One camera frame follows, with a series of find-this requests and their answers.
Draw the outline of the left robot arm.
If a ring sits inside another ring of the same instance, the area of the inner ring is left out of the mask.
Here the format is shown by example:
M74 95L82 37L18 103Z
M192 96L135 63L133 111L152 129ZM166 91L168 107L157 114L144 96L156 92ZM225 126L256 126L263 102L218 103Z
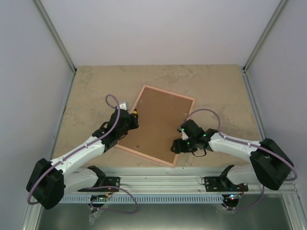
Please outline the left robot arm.
M110 120L104 122L83 144L58 158L50 161L42 158L35 164L26 186L30 197L34 197L45 209L51 209L65 195L74 192L119 191L119 177L107 177L96 166L84 169L81 166L106 153L130 130L138 127L136 110L132 113L124 109L115 110Z

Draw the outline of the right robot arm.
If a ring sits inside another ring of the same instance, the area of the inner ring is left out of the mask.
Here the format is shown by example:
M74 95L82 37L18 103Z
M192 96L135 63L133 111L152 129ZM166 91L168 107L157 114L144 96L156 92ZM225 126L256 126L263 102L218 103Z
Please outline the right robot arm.
M277 191L291 172L294 164L276 144L265 138L263 141L221 135L218 130L204 131L193 120L185 121L178 129L181 138L173 141L171 151L175 154L204 152L222 152L249 163L248 166L228 166L220 179L225 191L232 191L238 184L260 182L263 186Z

